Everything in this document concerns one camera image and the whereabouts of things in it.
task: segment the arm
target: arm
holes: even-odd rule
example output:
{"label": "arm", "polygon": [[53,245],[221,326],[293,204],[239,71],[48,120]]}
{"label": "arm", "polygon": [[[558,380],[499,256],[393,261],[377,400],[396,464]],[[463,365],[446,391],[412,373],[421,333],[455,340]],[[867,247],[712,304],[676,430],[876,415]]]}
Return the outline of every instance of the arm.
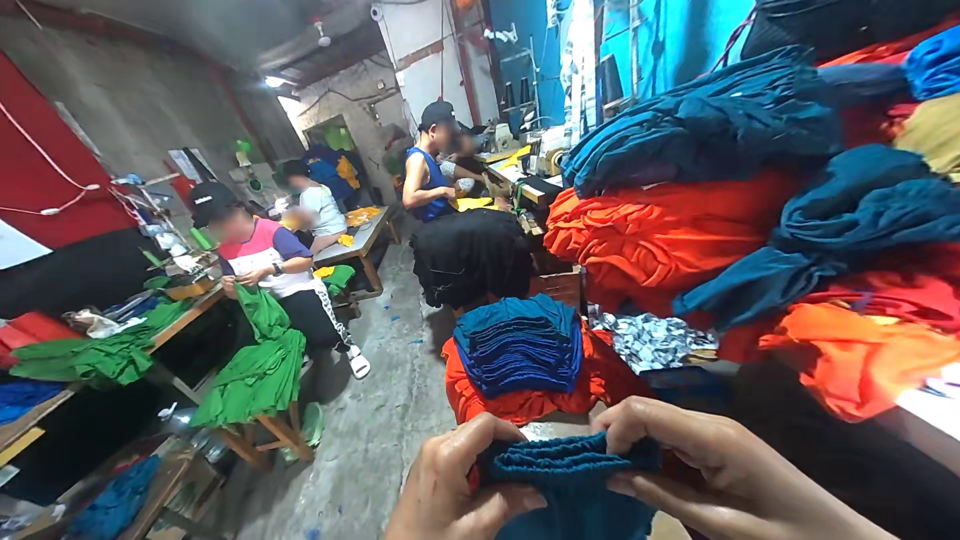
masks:
{"label": "arm", "polygon": [[455,199],[456,191],[452,187],[435,187],[433,189],[421,189],[423,187],[423,177],[426,176],[426,159],[415,154],[407,160],[407,177],[403,182],[403,207],[414,209],[422,207],[441,197]]}

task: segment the white t-shirt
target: white t-shirt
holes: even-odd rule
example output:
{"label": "white t-shirt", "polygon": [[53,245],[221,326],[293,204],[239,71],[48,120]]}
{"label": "white t-shirt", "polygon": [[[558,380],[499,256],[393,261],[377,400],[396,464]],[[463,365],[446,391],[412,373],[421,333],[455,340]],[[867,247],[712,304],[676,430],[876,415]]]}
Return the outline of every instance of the white t-shirt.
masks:
{"label": "white t-shirt", "polygon": [[300,194],[300,206],[312,210],[315,214],[313,227],[310,228],[314,236],[326,236],[347,230],[347,219],[337,208],[337,201],[334,200],[329,187],[325,185],[307,187]]}

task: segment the blue tank top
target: blue tank top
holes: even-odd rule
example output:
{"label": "blue tank top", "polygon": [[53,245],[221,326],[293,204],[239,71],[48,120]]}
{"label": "blue tank top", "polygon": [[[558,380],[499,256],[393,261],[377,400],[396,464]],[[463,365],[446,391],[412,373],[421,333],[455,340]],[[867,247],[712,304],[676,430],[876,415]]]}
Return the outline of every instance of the blue tank top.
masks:
{"label": "blue tank top", "polygon": [[[420,189],[450,187],[450,184],[446,182],[444,173],[441,172],[440,166],[437,164],[437,161],[433,159],[433,156],[430,156],[415,146],[410,150],[407,150],[407,159],[413,156],[416,152],[423,154],[423,158],[426,160],[426,168],[430,171],[430,178],[427,179],[426,184],[424,184]],[[455,211],[456,210],[446,201],[445,197],[430,201],[428,204],[423,205],[422,207],[410,209],[410,213],[414,214],[414,217],[424,223],[433,221],[442,215],[447,215]]]}

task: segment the hand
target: hand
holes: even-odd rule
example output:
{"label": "hand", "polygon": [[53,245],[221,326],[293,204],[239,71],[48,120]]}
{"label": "hand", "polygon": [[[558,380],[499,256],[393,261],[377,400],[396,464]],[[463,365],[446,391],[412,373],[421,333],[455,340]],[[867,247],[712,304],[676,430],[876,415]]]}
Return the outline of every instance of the hand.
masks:
{"label": "hand", "polygon": [[735,421],[632,397],[593,423],[607,451],[644,436],[699,470],[706,488],[644,473],[619,473],[608,488],[636,497],[713,540],[887,539],[893,536],[835,499]]}
{"label": "hand", "polygon": [[423,443],[385,540],[492,540],[508,519],[545,507],[546,500],[530,486],[470,490],[467,473],[494,439],[526,440],[516,426],[485,412]]}

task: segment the blue fabric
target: blue fabric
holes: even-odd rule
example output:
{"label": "blue fabric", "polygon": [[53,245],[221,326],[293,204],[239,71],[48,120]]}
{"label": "blue fabric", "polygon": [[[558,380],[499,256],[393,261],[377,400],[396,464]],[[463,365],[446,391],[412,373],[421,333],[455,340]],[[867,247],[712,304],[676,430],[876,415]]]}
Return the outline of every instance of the blue fabric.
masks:
{"label": "blue fabric", "polygon": [[517,390],[569,393],[580,375],[576,310],[545,294],[464,313],[453,329],[464,371],[487,398]]}
{"label": "blue fabric", "polygon": [[507,522],[496,540],[640,540],[650,534],[655,508],[607,489],[613,473],[656,472],[660,447],[645,438],[625,455],[607,454],[607,434],[506,444],[481,454],[485,484],[533,485],[547,507]]}
{"label": "blue fabric", "polygon": [[786,307],[829,278],[861,268],[900,244],[960,240],[960,189],[912,152],[879,144],[854,148],[787,202],[770,243],[674,300],[716,328]]}
{"label": "blue fabric", "polygon": [[[842,152],[832,92],[811,60],[784,47],[624,110],[570,152],[564,185],[585,198],[615,184],[749,178],[769,158]],[[675,164],[675,177],[658,163]]]}
{"label": "blue fabric", "polygon": [[15,421],[36,405],[59,394],[62,389],[62,384],[37,380],[0,385],[0,426]]}
{"label": "blue fabric", "polygon": [[70,524],[71,538],[113,540],[119,536],[146,502],[150,482],[159,468],[159,456],[151,455],[111,480],[100,497]]}
{"label": "blue fabric", "polygon": [[960,26],[921,41],[910,51],[903,67],[917,99],[960,91]]}
{"label": "blue fabric", "polygon": [[[424,184],[420,189],[425,190],[435,189],[437,187],[450,187],[450,184],[446,181],[444,172],[440,170],[440,166],[437,164],[437,160],[434,160],[433,156],[414,146],[410,150],[407,150],[407,159],[414,154],[423,154],[423,158],[426,160],[427,171],[430,172],[430,177],[427,178],[426,184]],[[457,210],[446,201],[445,197],[434,199],[422,207],[410,209],[410,213],[414,214],[414,217],[423,223],[433,221],[444,215],[456,213],[456,211]]]}

